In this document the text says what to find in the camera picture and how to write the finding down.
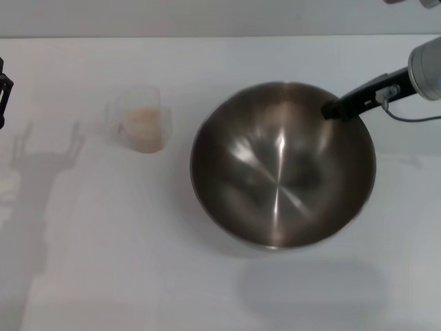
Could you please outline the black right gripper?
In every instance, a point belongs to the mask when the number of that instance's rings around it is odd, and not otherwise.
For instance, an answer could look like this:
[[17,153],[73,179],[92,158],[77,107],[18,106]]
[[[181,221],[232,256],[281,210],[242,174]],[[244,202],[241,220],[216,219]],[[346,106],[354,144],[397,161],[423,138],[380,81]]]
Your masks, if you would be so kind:
[[379,77],[351,91],[341,99],[334,99],[321,107],[325,120],[350,120],[363,112],[416,93],[407,67]]

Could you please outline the white rice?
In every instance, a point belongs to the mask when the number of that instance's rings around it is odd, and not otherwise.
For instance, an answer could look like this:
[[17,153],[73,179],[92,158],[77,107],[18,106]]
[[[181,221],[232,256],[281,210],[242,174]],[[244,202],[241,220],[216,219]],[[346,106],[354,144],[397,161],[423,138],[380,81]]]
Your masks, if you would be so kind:
[[130,110],[123,120],[123,129],[133,149],[144,154],[163,148],[163,130],[159,108]]

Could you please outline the stainless steel mixing bowl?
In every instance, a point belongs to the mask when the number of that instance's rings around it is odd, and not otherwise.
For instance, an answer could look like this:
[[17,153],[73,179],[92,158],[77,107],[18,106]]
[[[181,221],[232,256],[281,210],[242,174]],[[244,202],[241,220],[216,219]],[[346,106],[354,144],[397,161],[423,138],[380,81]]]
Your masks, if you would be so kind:
[[369,200],[376,154],[359,118],[326,120],[334,94],[269,82],[213,110],[190,156],[194,193],[208,216],[248,243],[290,249],[325,240]]

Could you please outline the clear plastic measuring cup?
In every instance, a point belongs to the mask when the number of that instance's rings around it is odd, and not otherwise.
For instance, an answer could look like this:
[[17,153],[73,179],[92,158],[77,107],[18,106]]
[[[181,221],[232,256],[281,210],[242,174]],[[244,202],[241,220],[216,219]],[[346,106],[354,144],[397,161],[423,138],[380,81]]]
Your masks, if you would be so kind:
[[172,111],[159,88],[132,86],[110,104],[107,134],[115,144],[143,154],[165,148],[172,135]]

